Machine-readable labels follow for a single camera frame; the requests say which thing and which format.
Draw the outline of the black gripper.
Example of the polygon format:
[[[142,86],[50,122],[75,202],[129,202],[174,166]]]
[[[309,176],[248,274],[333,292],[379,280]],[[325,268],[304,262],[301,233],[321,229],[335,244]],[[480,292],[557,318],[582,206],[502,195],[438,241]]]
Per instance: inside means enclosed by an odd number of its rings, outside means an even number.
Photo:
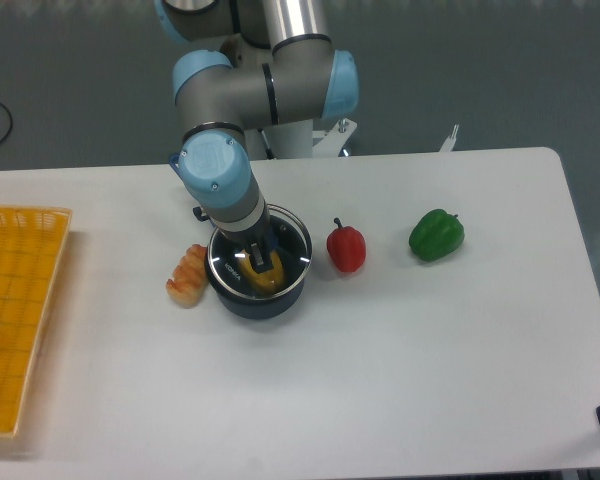
[[[250,264],[256,273],[272,269],[270,252],[275,248],[275,233],[269,220],[258,221],[249,228],[222,222],[216,222],[215,226],[227,240],[249,251]]]

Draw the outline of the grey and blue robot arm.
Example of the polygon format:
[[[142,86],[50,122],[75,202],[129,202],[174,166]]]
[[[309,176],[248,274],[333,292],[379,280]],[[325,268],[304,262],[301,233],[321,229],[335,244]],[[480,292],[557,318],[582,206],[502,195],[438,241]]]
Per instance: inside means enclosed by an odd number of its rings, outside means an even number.
[[[268,205],[252,173],[248,130],[342,118],[359,101],[351,53],[333,47],[320,1],[157,1],[170,35],[191,42],[223,36],[270,52],[249,64],[241,54],[197,50],[173,69],[173,102],[182,129],[179,176],[252,268],[272,269]]]

